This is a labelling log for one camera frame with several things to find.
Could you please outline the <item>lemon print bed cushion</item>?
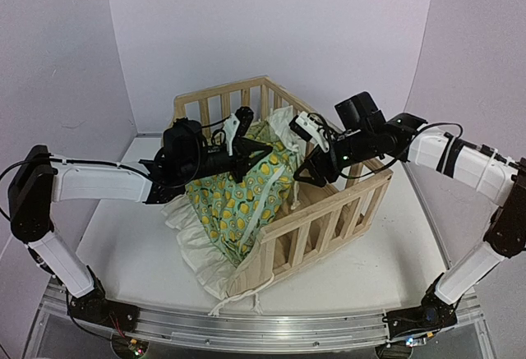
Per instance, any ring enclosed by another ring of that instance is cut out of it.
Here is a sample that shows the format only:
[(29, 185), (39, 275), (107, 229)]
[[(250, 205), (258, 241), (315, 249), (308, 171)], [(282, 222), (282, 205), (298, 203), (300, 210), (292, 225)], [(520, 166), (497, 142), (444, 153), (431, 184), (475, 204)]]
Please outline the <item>lemon print bed cushion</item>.
[(229, 173), (197, 179), (161, 210), (166, 225), (178, 232), (182, 258), (219, 301), (211, 316), (246, 297), (260, 314), (259, 294), (276, 279), (273, 255), (262, 246), (261, 230), (287, 203), (299, 205), (293, 174), (306, 147), (289, 127), (293, 117), (293, 107), (288, 106), (251, 124), (247, 138), (272, 150), (240, 182)]

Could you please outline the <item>wooden pet bed frame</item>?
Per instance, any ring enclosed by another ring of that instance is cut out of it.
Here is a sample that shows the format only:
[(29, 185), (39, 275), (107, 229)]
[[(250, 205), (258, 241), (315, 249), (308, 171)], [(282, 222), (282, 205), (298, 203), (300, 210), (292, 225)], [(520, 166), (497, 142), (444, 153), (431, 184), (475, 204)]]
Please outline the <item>wooden pet bed frame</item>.
[[(253, 92), (259, 94), (260, 120), (282, 107), (293, 107), (293, 114), (311, 111), (302, 99), (269, 77), (259, 76), (179, 95), (174, 100), (174, 115), (184, 117), (187, 105), (195, 103), (199, 106), (201, 121), (208, 123), (212, 99), (220, 101), (222, 113), (229, 113), (232, 94), (240, 94), (242, 105), (249, 106)], [(341, 190), (332, 185), (317, 187), (298, 183), (298, 207), (287, 203), (276, 219), (262, 228), (262, 246), (274, 259), (276, 279), (271, 285), (337, 251), (370, 228), (392, 172), (377, 159), (366, 161), (366, 166), (375, 170), (372, 177), (348, 181)]]

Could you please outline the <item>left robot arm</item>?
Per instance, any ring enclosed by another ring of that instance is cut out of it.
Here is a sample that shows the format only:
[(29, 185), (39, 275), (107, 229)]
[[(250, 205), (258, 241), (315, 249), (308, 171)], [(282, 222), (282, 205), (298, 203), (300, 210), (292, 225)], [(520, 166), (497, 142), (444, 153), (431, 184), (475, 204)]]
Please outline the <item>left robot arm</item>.
[(73, 299), (70, 314), (94, 324), (117, 314), (134, 315), (135, 306), (108, 298), (94, 270), (77, 255), (72, 238), (86, 231), (102, 200), (163, 205), (196, 179), (229, 173), (241, 181), (271, 152), (270, 146), (247, 138), (248, 127), (230, 117), (220, 129), (223, 140), (214, 144), (199, 122), (179, 119), (164, 132), (152, 159), (130, 163), (69, 158), (47, 145), (34, 145), (1, 172), (12, 178), (1, 215), (35, 263)]

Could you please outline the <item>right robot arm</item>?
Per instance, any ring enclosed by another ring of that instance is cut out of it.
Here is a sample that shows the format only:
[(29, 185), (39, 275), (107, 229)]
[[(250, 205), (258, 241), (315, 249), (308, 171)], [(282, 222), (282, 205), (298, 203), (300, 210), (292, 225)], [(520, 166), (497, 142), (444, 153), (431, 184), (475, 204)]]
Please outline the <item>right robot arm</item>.
[(466, 254), (437, 277), (418, 306), (388, 311), (383, 321), (391, 341), (423, 338), (456, 325), (462, 297), (504, 260), (525, 251), (525, 161), (505, 157), (488, 145), (476, 145), (446, 131), (446, 122), (430, 123), (400, 113), (390, 120), (367, 92), (335, 105), (343, 131), (319, 113), (297, 113), (290, 129), (315, 146), (295, 172), (299, 182), (323, 187), (339, 177), (361, 178), (344, 170), (376, 157), (429, 168), (464, 184), (488, 206), (456, 205), (451, 225), (475, 228)]

